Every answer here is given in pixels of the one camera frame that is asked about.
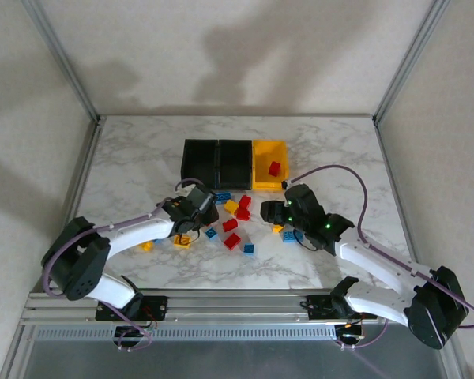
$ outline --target white wall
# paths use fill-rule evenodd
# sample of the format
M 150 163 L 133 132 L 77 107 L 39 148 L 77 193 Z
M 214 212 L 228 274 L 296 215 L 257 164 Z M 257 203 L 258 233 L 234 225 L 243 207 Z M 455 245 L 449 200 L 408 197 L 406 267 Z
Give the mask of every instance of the white wall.
M 474 0 L 451 2 L 382 134 L 419 255 L 474 304 Z M 458 335 L 474 376 L 474 331 Z
M 101 114 L 373 113 L 431 0 L 40 0 Z
M 0 369 L 62 224 L 89 120 L 21 2 L 0 1 Z

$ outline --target yellow storage bin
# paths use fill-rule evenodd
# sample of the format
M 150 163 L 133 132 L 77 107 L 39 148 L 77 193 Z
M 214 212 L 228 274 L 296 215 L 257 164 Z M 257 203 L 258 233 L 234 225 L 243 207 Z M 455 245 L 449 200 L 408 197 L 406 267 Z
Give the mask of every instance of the yellow storage bin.
M 272 162 L 280 163 L 277 176 L 269 175 Z M 253 140 L 253 190 L 282 191 L 289 176 L 288 149 L 284 141 Z

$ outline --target marble table surface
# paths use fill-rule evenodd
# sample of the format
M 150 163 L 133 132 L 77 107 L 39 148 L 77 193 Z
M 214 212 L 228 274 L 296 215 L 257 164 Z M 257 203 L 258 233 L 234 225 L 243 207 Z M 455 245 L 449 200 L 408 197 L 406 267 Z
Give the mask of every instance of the marble table surface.
M 150 211 L 180 179 L 187 138 L 285 140 L 291 178 L 329 163 L 356 170 L 369 189 L 363 229 L 385 246 L 408 254 L 404 232 L 370 118 L 330 117 L 108 117 L 92 159 L 78 214 L 100 225 Z M 349 173 L 328 170 L 303 180 L 327 212 L 356 223 L 363 195 Z M 355 265 L 325 251 L 311 252 L 283 243 L 260 215 L 264 200 L 282 193 L 255 193 L 251 220 L 237 233 L 255 244 L 256 257 L 227 250 L 205 235 L 188 249 L 163 240 L 150 252 L 135 247 L 107 263 L 141 288 L 312 288 L 334 287 L 342 277 L 357 276 L 382 284 Z M 243 192 L 233 192 L 238 200 Z M 229 215 L 218 206 L 220 220 Z

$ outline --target blue lego brick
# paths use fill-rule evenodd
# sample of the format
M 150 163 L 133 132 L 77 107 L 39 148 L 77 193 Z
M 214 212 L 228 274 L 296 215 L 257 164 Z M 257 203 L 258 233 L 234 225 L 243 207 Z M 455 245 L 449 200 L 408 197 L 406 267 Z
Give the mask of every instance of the blue lego brick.
M 216 194 L 217 200 L 216 204 L 224 204 L 231 199 L 231 193 L 229 192 L 219 192 Z
M 253 243 L 245 244 L 244 253 L 249 257 L 254 257 L 254 244 Z
M 284 231 L 283 232 L 283 242 L 289 243 L 289 242 L 296 242 L 295 235 L 299 239 L 300 242 L 303 241 L 303 234 L 300 231 Z
M 210 227 L 208 230 L 205 231 L 205 235 L 207 235 L 207 238 L 210 239 L 211 241 L 217 237 L 217 232 L 214 230 L 213 227 Z

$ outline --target black storage bin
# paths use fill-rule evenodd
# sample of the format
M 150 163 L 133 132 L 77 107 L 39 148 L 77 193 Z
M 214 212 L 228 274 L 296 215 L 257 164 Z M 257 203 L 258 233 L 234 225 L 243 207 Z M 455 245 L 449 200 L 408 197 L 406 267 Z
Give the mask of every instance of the black storage bin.
M 196 178 L 213 190 L 250 190 L 251 140 L 185 140 L 181 178 Z

